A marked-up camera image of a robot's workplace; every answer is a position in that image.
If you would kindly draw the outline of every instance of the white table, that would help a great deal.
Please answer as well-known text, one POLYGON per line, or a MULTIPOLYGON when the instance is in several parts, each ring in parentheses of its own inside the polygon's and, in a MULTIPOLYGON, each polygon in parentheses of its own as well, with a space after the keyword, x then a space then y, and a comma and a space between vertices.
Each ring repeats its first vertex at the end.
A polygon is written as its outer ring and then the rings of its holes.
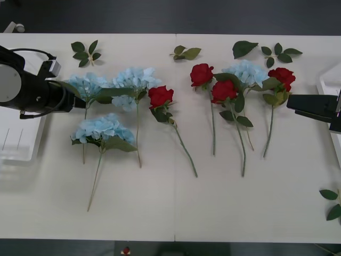
MULTIPOLYGON (((217 154, 211 156, 209 101, 206 94, 193 92, 189 73, 198 63, 208 63, 216 72, 235 63, 232 46, 243 39, 269 47, 280 42, 304 52, 293 63, 276 62, 274 66, 295 72, 294 93, 317 93, 318 72, 341 60, 341 37, 0 35, 2 46, 34 47, 56 54, 62 64, 60 79, 87 71, 111 78, 130 66, 156 67, 156 76, 175 90, 178 103, 173 114, 199 174, 196 179, 177 137, 156 123, 145 100, 140 137, 143 168, 139 169, 134 153, 108 152, 87 213, 98 160, 96 148, 88 147, 83 165, 81 148, 72 147, 68 137, 83 112, 53 114, 47 120, 36 164, 0 176, 0 237, 339 243, 341 227, 336 220, 325 221, 331 204, 319 194, 321 188, 341 186, 326 124, 280 107, 263 160, 270 109, 258 94, 251 94, 246 111, 255 126, 250 131, 255 152, 244 136, 245 177, 240 176, 242 152, 237 131, 219 116, 218 109, 217 154), (104 63, 79 69, 70 43, 89 45, 96 39, 104 63), (168 54, 179 44, 202 48, 200 57, 174 63, 168 54)), ((247 58, 264 65, 259 52, 247 58)), ((115 111, 112 106, 93 106, 90 115, 110 110, 115 111)), ((135 131, 135 114, 121 117, 135 131)))

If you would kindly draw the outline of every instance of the flower stem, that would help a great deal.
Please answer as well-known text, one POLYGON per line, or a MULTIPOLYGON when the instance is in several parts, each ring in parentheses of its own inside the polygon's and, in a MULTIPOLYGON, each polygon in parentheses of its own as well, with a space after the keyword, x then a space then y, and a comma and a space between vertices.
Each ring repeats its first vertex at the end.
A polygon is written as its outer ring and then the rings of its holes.
POLYGON ((212 113, 212 126, 213 126, 213 155, 215 156, 215 124, 214 124, 214 113, 213 113, 213 103, 211 102, 212 95, 209 89, 207 89, 210 103, 211 103, 211 113, 212 113))
POLYGON ((197 174, 196 167, 194 166, 193 159, 192 159, 190 153, 188 153, 188 151, 187 151, 187 149, 186 149, 186 147, 185 147, 185 144, 183 143, 183 141, 182 141, 182 139, 181 139, 181 136, 180 136, 180 134, 179 134, 179 131, 177 130, 177 126, 172 125, 172 127, 175 129, 176 134, 177 134, 177 136, 179 137, 181 146, 183 147, 183 149, 185 150, 186 154, 188 155, 188 157, 189 157, 189 159, 190 159, 190 161, 191 161, 191 164, 192 164, 192 167, 193 167, 194 174, 195 174, 195 176, 196 176, 196 178, 197 178, 197 177, 198 177, 198 174, 197 174))
POLYGON ((246 153, 245 153, 245 147, 244 147, 244 143, 243 143, 243 138, 241 137, 241 133, 240 133, 240 130, 239 130, 239 125, 238 125, 238 122, 237 122, 236 117, 234 115, 234 110, 232 108, 232 105, 231 105, 231 112, 232 112, 233 120, 236 123, 237 131, 238 131, 240 142, 241 142, 241 146, 243 148, 244 161, 243 161, 243 170, 241 172, 241 176, 244 177, 244 175, 245 175, 245 164, 246 164, 246 153))
POLYGON ((270 143, 270 139, 271 139, 272 124, 273 124, 273 106, 271 106, 271 123, 270 123, 270 131, 269 131, 269 136, 268 136, 268 138, 267 138, 266 147, 265 147, 264 154, 263 154, 263 157, 264 157, 264 158, 265 158, 265 156, 266 156, 267 148, 269 147, 269 143, 270 143))
POLYGON ((140 158, 140 152, 139 152, 139 104, 136 104, 136 113, 137 113, 137 132, 136 132, 136 148, 137 148, 137 156, 139 158, 139 164, 140 168, 142 168, 142 162, 140 158))
POLYGON ((90 210, 91 203, 92 203, 92 199, 94 198, 94 194, 95 194, 95 185, 96 185, 96 180, 97 180, 97 176, 98 176, 98 170, 100 169, 100 164, 101 164, 101 160, 102 160, 102 155, 103 155, 103 152, 101 152, 101 154, 100 154, 100 160, 98 161, 98 166, 97 166, 97 171, 96 171, 94 186, 92 187, 91 197, 90 197, 89 206, 88 206, 88 208, 87 208, 87 211, 90 210))

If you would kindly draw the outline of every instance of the artificial flower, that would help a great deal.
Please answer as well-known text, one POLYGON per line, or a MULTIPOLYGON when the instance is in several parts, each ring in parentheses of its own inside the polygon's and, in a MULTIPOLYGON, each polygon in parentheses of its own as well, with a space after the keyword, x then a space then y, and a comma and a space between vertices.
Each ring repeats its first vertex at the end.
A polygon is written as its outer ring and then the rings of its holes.
POLYGON ((222 69, 222 72, 237 76, 243 87, 252 86, 256 83, 262 88, 262 81, 269 78, 266 71, 248 60, 242 60, 230 68, 222 69))
POLYGON ((291 83, 296 80, 296 77, 293 75, 293 73, 294 72, 286 68, 277 68, 270 70, 268 75, 270 77, 275 77, 278 81, 283 83, 285 90, 290 92, 291 83))
POLYGON ((150 104, 152 105, 150 109, 163 106, 165 103, 170 103, 173 101, 172 89, 167 90, 166 86, 160 86, 157 88, 151 88, 148 92, 150 97, 150 104))
POLYGON ((212 70, 213 67, 209 67, 206 63, 195 65, 190 75, 193 82, 191 86, 197 87, 209 82, 213 78, 212 70))

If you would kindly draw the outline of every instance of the hydrangea stem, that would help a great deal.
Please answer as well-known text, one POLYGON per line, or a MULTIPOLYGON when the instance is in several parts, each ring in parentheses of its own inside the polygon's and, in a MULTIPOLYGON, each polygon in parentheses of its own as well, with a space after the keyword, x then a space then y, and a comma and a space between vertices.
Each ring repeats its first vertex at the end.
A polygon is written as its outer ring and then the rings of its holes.
POLYGON ((89 201, 89 206, 87 207, 87 211, 90 210, 91 203, 92 203, 92 200, 93 200, 93 198, 94 198, 95 186, 96 186, 96 181, 97 181, 97 176, 98 176, 98 170, 100 169, 100 164, 101 164, 101 160, 102 160, 102 155, 103 155, 103 152, 100 152, 100 159, 99 159, 99 161, 98 161, 98 166, 97 166, 97 171, 96 171, 94 186, 92 187, 91 197, 90 197, 90 201, 89 201))
POLYGON ((196 178, 197 178, 197 177, 198 177, 198 174, 197 174, 196 167, 194 166, 193 159, 192 159, 190 153, 188 153, 188 151, 187 151, 187 149, 186 149, 186 147, 185 147, 185 144, 183 143, 183 141, 182 141, 182 139, 181 139, 181 136, 180 136, 180 134, 179 134, 179 131, 177 130, 177 125, 172 125, 172 127, 175 129, 176 134, 177 134, 177 136, 179 137, 181 146, 183 147, 183 149, 185 150, 186 154, 188 155, 188 158, 189 158, 190 161, 191 161, 191 164, 192 164, 192 167, 193 167, 193 171, 194 171, 194 175, 195 175, 196 178))
POLYGON ((234 110, 233 110, 232 105, 231 105, 231 112, 232 112, 233 120, 236 123, 237 131, 238 131, 240 142, 241 142, 241 146, 243 148, 244 161, 243 161, 243 169, 241 171, 241 176, 244 177, 244 175, 245 175, 245 164, 246 164, 246 153, 245 153, 245 147, 244 147, 244 143, 243 143, 243 138, 241 137, 241 133, 240 133, 240 130, 239 130, 239 125, 238 125, 238 122, 237 122, 236 117, 234 115, 234 110))
POLYGON ((211 102, 212 95, 209 89, 207 89, 210 103, 211 103, 211 113, 212 113, 212 127, 213 127, 213 155, 215 156, 215 124, 214 124, 214 112, 213 112, 213 103, 211 102))
POLYGON ((136 114, 137 114, 137 132, 136 132, 136 148, 137 148, 137 156, 139 158, 139 164, 140 164, 140 168, 142 168, 142 162, 141 162, 141 158, 140 158, 140 152, 139 152, 139 104, 136 104, 136 114))
POLYGON ((265 146, 265 150, 264 150, 264 154, 263 157, 265 158, 266 153, 267 153, 267 149, 269 147, 270 144, 270 139, 271 139, 271 133, 272 133, 272 124, 273 124, 273 106, 271 106, 271 122, 270 122, 270 130, 269 130, 269 136, 267 138, 267 142, 266 142, 266 146, 265 146))

